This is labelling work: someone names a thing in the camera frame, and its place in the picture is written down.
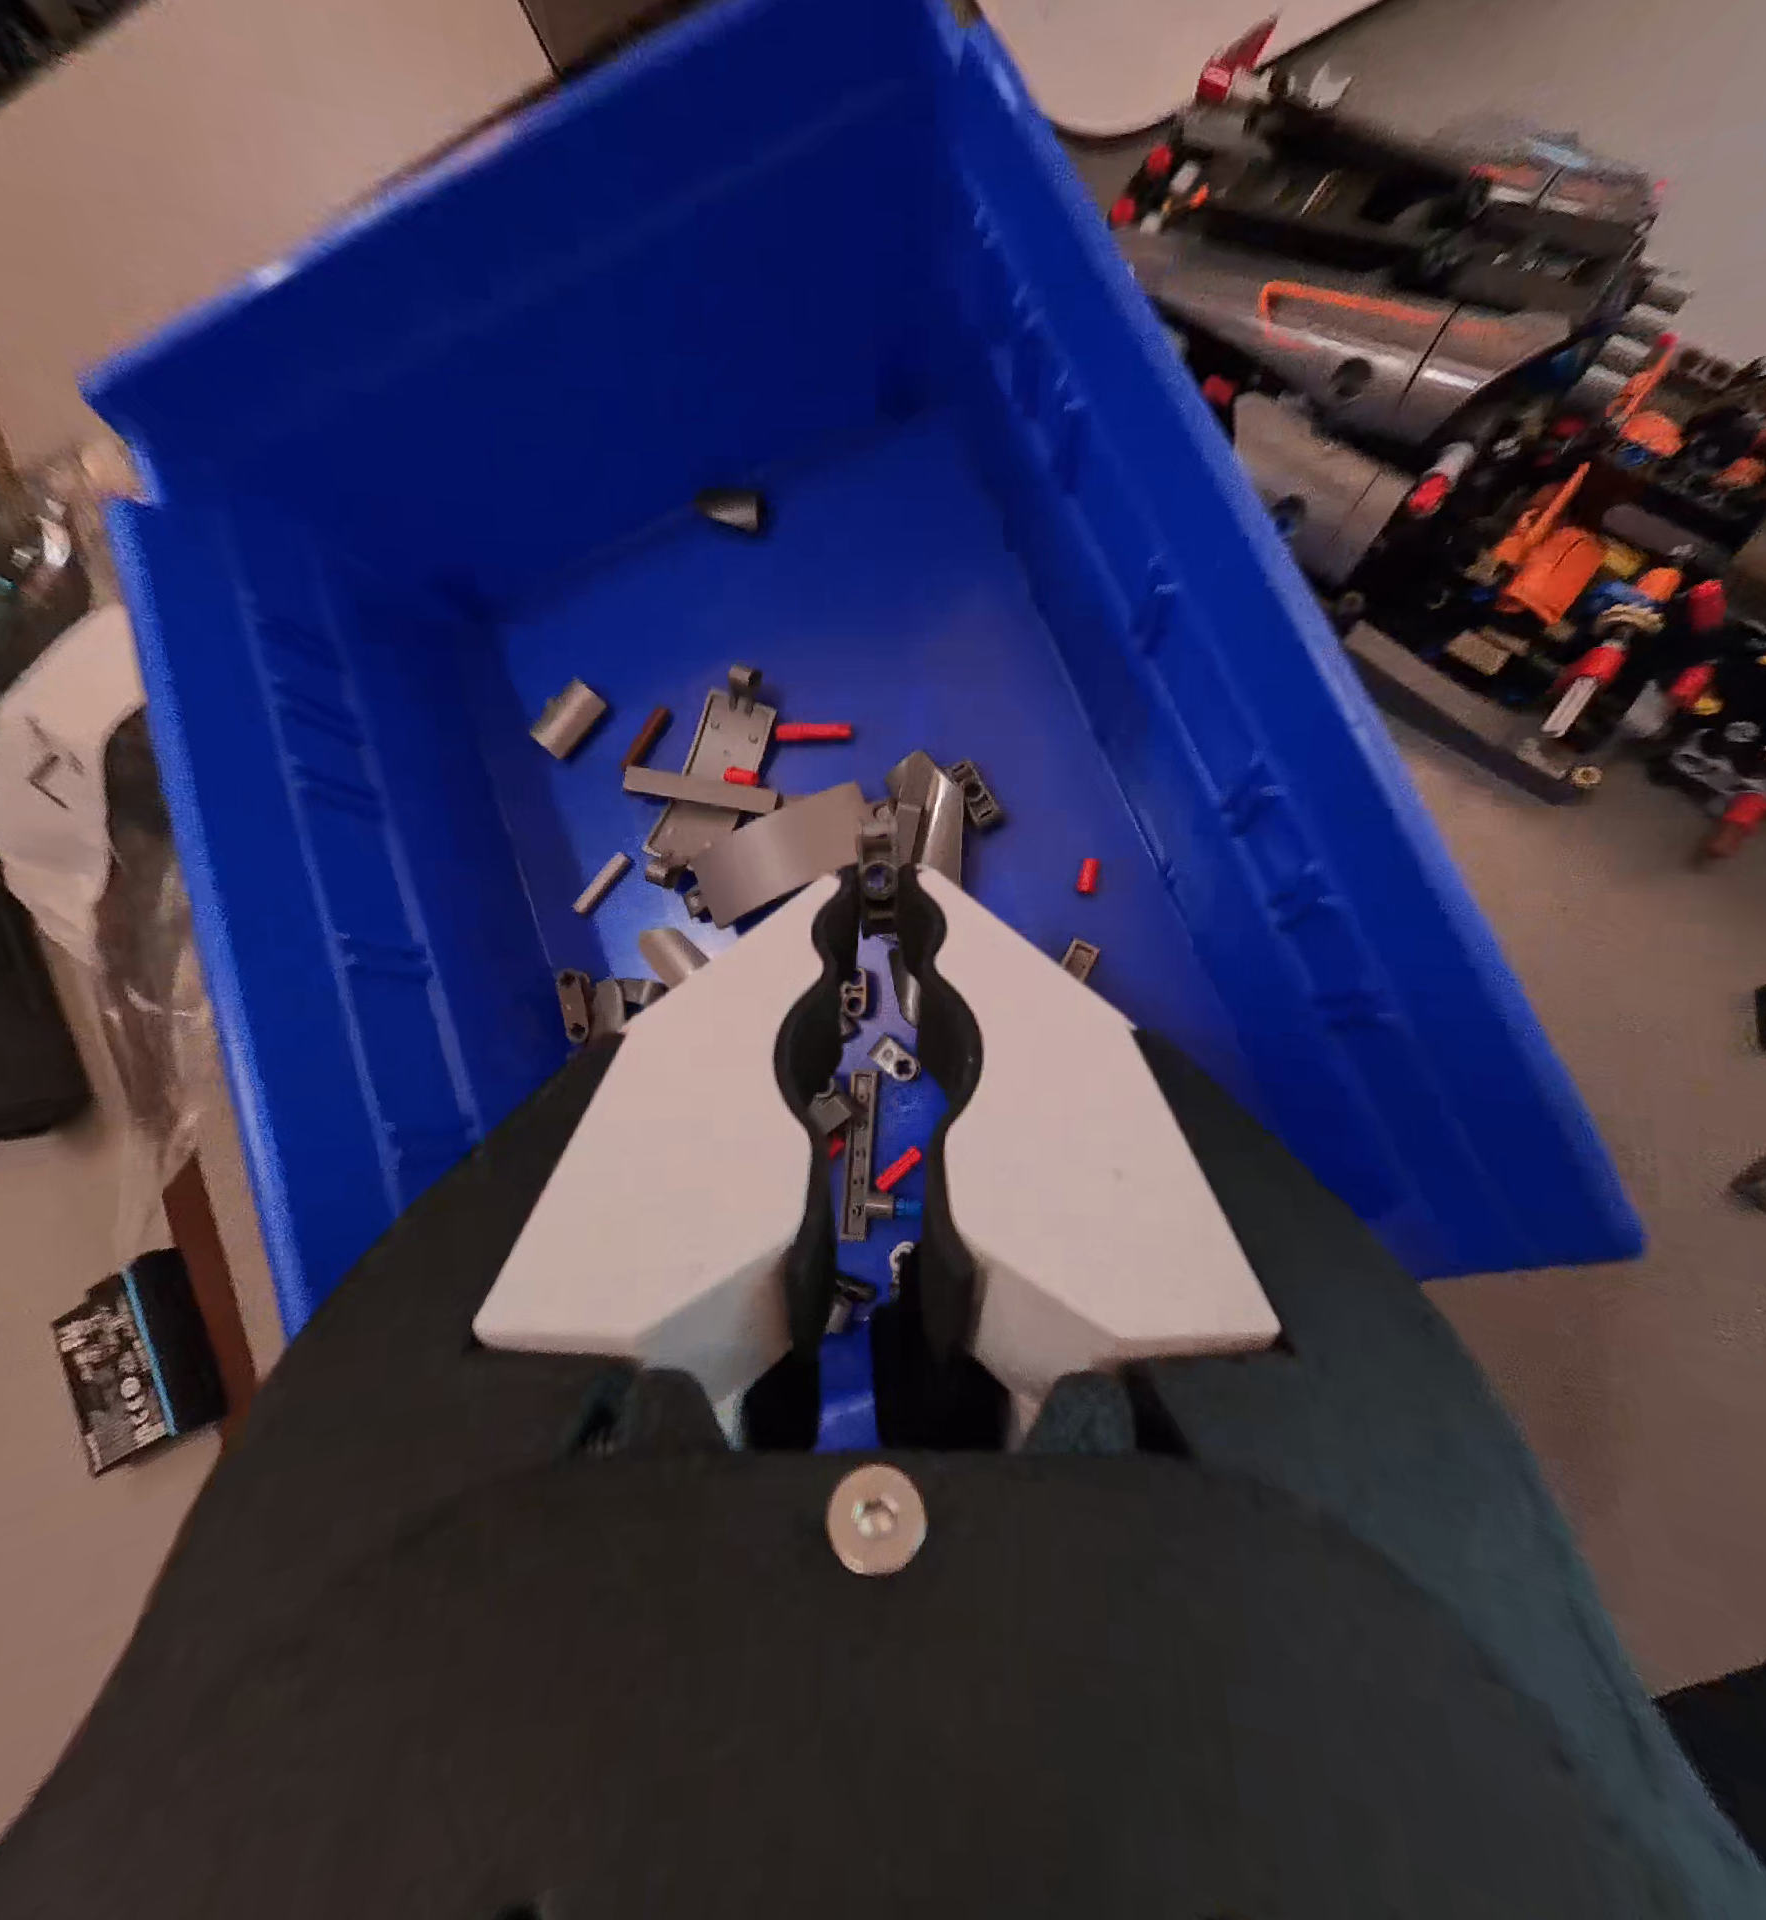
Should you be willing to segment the pile of lego pieces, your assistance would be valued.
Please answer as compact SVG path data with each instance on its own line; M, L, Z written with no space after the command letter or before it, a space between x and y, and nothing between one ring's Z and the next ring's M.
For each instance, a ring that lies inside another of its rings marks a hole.
M964 889L967 839L990 834L1004 820L1001 794L975 760L943 763L916 751L889 770L878 799L850 781L782 798L756 784L767 749L785 739L845 739L849 730L789 725L761 699L755 681L750 672L743 672L726 694L710 697L699 739L678 780L643 764L627 768L632 794L668 804L663 825L688 827L682 855L663 872L685 882L685 903L698 915L719 929L735 928L739 939L815 878L849 874L856 898L856 829L882 802L921 808L913 860L903 874L934 868ZM647 928L636 948L656 970L656 1003L724 949L710 954L672 925ZM620 1039L632 1022L647 1014L629 994L622 980L585 990L573 1035ZM923 1074L921 1060L906 1042L918 1018L920 988L906 970L898 939L863 936L856 898L856 958L841 990L841 1064L809 1112L826 1137L836 1262L846 1244L865 1242L875 1227L899 1239L916 1237L921 1208L918 1165L935 1125L935 1092L927 1088L913 1096L908 1118L882 1118L882 1112L889 1087ZM871 1299L875 1273L875 1264L861 1258L856 1278L835 1281L832 1293Z

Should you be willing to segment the partly built lego car model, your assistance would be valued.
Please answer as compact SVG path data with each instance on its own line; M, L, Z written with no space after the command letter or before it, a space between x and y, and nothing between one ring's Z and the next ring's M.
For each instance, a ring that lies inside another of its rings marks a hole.
M1413 141L1231 42L1110 237L1367 691L1546 804L1617 763L1766 827L1766 361L1687 343L1658 187L1572 137Z

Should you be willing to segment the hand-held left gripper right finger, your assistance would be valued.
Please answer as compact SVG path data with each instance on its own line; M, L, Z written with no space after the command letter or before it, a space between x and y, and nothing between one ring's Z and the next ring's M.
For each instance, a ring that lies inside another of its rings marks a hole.
M1135 1024L934 868L898 949L942 1092L923 1161L920 1318L1026 1431L1072 1377L1277 1348L1280 1311Z

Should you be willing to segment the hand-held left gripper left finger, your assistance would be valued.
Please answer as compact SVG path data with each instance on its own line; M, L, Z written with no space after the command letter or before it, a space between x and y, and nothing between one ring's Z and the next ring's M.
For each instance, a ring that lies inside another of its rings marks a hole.
M482 1347L682 1373L739 1401L748 1444L819 1440L836 1228L811 1106L854 958L854 878L815 878L596 1058Z

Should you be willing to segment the black printed packet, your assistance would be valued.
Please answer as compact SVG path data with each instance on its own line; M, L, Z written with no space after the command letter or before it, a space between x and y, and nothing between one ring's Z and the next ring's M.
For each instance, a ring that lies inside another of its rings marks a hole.
M222 1428L229 1413L217 1348L172 1247L94 1283L50 1334L90 1479Z

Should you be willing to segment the blue plastic bin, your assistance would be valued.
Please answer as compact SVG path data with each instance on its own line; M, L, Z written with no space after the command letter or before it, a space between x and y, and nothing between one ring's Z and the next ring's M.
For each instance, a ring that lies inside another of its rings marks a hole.
M1415 1278L1644 1231L1351 659L1061 149L940 5L723 5L110 363L110 516L296 1333L636 972L620 757L745 665L972 760L968 890Z

